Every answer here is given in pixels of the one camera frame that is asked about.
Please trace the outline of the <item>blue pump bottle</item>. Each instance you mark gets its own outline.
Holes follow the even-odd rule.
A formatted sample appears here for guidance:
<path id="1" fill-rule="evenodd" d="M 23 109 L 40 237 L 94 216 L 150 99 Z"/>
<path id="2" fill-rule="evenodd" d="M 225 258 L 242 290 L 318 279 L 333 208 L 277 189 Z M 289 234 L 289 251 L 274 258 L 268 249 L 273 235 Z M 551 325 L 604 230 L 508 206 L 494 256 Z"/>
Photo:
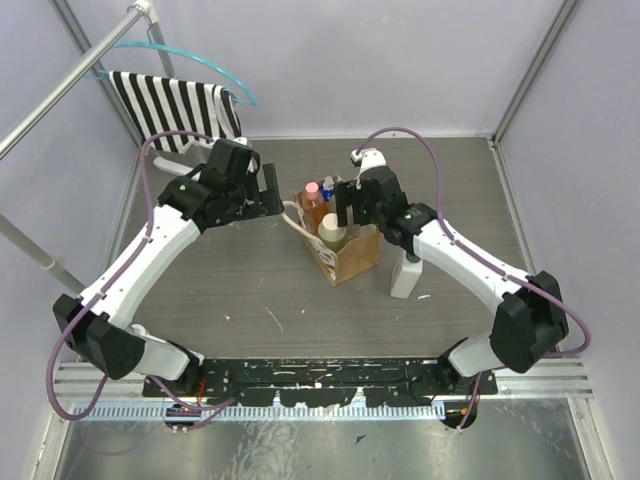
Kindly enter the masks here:
<path id="1" fill-rule="evenodd" d="M 323 199 L 329 202 L 335 193 L 335 180 L 332 176 L 327 176 L 320 187 Z"/>

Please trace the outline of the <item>green bottle beige cap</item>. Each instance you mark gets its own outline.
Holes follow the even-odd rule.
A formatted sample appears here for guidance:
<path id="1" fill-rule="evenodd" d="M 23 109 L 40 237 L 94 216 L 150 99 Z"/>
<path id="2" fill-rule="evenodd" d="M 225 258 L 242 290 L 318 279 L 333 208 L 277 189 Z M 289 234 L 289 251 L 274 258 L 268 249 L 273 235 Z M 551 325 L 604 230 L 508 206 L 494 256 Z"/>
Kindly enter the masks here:
<path id="1" fill-rule="evenodd" d="M 338 225 L 338 216 L 336 213 L 328 213 L 323 217 L 318 226 L 318 235 L 328 249 L 333 252 L 338 252 L 345 244 L 347 230 L 345 227 Z"/>

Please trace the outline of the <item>watermelon print canvas bag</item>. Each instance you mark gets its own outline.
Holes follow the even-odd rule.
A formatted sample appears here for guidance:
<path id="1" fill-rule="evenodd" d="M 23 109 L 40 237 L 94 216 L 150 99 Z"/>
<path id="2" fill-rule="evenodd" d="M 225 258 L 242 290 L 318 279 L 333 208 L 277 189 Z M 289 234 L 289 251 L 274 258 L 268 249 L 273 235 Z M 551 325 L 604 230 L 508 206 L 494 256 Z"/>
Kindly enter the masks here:
<path id="1" fill-rule="evenodd" d="M 342 180 L 337 175 L 332 177 L 335 180 L 335 186 Z M 319 187 L 325 178 L 316 182 Z M 304 188 L 296 192 L 291 200 L 283 202 L 285 211 L 282 213 L 282 217 L 289 226 L 301 235 L 303 242 L 329 283 L 336 286 L 377 265 L 382 244 L 382 235 L 377 228 L 373 226 L 359 227 L 355 225 L 352 217 L 348 216 L 349 224 L 345 226 L 347 230 L 345 244 L 340 251 L 331 251 L 319 238 L 318 232 L 312 234 L 305 226 L 300 200 L 300 194 L 303 190 Z M 326 215 L 336 213 L 334 196 L 325 204 L 327 205 Z"/>

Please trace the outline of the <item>white bottle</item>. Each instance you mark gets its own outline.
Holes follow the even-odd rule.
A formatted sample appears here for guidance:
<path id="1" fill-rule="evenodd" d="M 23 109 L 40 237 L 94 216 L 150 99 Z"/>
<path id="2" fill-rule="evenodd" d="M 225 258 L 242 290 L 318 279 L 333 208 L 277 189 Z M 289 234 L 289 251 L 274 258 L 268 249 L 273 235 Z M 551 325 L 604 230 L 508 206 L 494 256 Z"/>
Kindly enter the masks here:
<path id="1" fill-rule="evenodd" d="M 423 272 L 423 260 L 409 253 L 400 253 L 391 275 L 390 295 L 408 299 Z"/>

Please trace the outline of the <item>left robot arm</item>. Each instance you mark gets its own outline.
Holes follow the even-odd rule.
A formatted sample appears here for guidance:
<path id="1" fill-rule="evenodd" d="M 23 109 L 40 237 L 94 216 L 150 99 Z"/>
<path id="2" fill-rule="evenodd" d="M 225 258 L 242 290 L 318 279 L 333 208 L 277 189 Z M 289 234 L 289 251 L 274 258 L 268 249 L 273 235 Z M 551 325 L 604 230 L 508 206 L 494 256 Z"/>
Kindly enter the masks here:
<path id="1" fill-rule="evenodd" d="M 246 139 L 219 138 L 206 162 L 175 177 L 153 203 L 152 217 L 104 273 L 77 297 L 53 305 L 68 346 L 108 378 L 135 372 L 164 379 L 178 396 L 200 384 L 203 355 L 134 324 L 142 300 L 171 263 L 206 230 L 279 215 L 274 165 L 261 164 Z"/>

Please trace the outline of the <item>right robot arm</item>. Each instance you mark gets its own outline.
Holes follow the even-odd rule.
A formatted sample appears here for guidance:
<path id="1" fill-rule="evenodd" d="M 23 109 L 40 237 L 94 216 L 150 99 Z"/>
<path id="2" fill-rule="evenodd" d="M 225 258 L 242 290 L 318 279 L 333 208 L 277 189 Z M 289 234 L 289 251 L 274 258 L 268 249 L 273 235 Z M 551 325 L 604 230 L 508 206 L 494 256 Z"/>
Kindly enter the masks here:
<path id="1" fill-rule="evenodd" d="M 455 231 L 423 203 L 411 203 L 383 154 L 353 151 L 357 176 L 335 187 L 340 225 L 375 226 L 412 259 L 428 262 L 466 287 L 494 315 L 489 332 L 467 337 L 437 359 L 444 390 L 459 394 L 489 370 L 523 374 L 552 353 L 569 333 L 558 281 L 513 268 Z"/>

